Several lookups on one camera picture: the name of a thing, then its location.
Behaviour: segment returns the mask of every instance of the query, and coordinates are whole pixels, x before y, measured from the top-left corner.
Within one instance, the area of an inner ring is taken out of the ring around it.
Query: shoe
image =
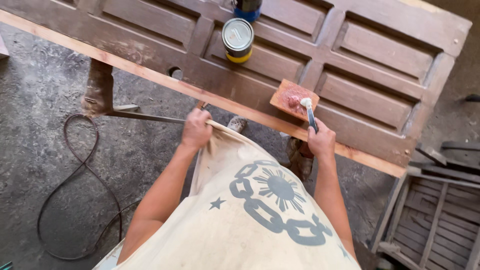
[[[229,128],[229,129],[231,129],[231,130],[233,130],[237,133],[241,133],[246,125],[247,125],[247,119],[245,117],[237,115],[237,116],[233,117],[230,120],[230,122],[228,122],[227,128]]]

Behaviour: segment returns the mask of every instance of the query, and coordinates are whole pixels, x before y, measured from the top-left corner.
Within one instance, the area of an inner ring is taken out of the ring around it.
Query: paint can
[[[262,0],[232,0],[233,14],[250,23],[260,17]]]
[[[223,46],[227,58],[234,63],[243,63],[252,55],[252,25],[244,19],[234,18],[225,23],[222,29]]]

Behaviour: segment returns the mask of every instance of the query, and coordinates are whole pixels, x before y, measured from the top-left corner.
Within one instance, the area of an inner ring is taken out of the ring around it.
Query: hand
[[[308,127],[308,148],[317,159],[335,158],[335,132],[330,130],[322,121],[315,117],[318,132]]]
[[[205,146],[212,136],[211,125],[205,124],[208,119],[212,119],[212,116],[206,110],[193,109],[187,116],[187,122],[183,128],[183,134],[181,138],[181,145],[198,151]]]

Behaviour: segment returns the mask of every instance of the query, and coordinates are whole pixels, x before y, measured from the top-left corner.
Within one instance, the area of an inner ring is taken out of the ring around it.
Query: man
[[[313,198],[265,150],[194,109],[172,160],[138,206],[118,270],[360,269],[335,162],[335,132],[315,119]],[[183,182],[200,150],[190,196]]]

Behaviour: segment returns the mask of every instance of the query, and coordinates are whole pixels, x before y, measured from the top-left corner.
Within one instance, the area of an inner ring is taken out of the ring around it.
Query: forearm
[[[345,249],[355,256],[352,233],[338,182],[334,155],[322,157],[318,160],[317,183],[313,198],[330,220]]]
[[[132,222],[137,219],[165,222],[177,208],[188,166],[196,151],[179,145],[172,160],[155,180],[139,204]]]

